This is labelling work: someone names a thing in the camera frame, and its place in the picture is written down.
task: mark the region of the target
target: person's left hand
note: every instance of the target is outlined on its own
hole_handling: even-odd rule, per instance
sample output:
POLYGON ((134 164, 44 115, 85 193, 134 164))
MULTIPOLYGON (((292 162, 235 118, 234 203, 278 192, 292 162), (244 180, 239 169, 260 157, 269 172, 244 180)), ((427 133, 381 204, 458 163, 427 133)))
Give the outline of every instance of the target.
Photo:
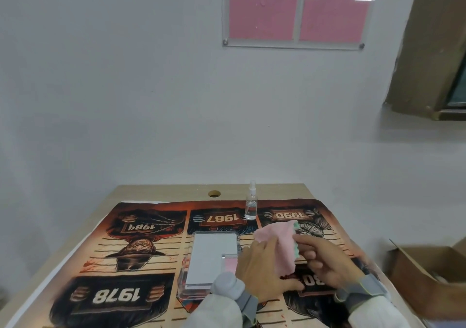
POLYGON ((238 257, 236 277, 244 282, 246 291, 259 302, 276 299, 285 291, 304 290, 298 279, 280 279, 275 273, 277 237, 268 242, 254 241, 238 257))

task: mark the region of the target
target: white wall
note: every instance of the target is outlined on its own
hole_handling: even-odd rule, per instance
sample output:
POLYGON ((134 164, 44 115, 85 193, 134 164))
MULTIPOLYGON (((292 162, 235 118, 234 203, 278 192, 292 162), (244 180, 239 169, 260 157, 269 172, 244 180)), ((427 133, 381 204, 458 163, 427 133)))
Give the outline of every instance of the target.
POLYGON ((304 182, 377 260, 462 237, 465 127, 381 111, 411 3, 361 53, 222 48, 221 0, 0 0, 0 284, 118 184, 304 182))

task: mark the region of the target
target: sleeve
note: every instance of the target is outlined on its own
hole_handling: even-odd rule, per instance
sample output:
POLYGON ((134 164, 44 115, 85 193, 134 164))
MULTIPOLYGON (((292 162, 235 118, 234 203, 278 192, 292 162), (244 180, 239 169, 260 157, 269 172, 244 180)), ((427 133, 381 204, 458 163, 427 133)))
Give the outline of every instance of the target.
POLYGON ((182 328, 242 328, 238 304, 225 296, 208 295, 191 313, 182 328))
POLYGON ((359 306, 348 319, 353 328, 410 328, 401 312, 384 296, 359 306))

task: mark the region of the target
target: wooden table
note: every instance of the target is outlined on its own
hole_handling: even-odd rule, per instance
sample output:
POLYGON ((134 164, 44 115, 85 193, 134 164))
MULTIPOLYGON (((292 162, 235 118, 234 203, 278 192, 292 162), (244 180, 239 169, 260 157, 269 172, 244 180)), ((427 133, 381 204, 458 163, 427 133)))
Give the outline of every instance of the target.
MULTIPOLYGON (((60 264, 65 256, 92 231, 94 226, 108 214, 120 201, 163 201, 184 202, 200 200, 238 200, 245 198, 248 184, 201 184, 201 185, 123 185, 115 188, 99 205, 97 210, 74 232, 66 243, 45 262, 34 275, 28 286, 21 290, 0 312, 0 327, 6 326, 15 312, 23 305, 48 274, 60 264), (208 193, 212 190, 220 192, 220 196, 212 198, 208 193)), ((304 184, 258 184, 259 199, 297 199, 314 198, 304 184)), ((382 282, 392 295, 392 301, 408 319, 412 328, 424 328, 421 321, 411 313, 405 302, 390 281, 383 276, 382 282)))

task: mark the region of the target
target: pink cloth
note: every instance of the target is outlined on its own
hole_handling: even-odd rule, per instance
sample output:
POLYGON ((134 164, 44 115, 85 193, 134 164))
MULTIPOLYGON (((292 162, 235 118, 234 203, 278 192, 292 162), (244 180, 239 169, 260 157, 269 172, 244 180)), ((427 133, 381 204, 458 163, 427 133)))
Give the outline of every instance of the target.
POLYGON ((254 232, 255 240, 258 242, 268 241, 273 236, 278 237, 275 248, 275 272, 281 277, 294 273, 296 242, 293 235, 296 223, 296 220, 273 223, 254 232))

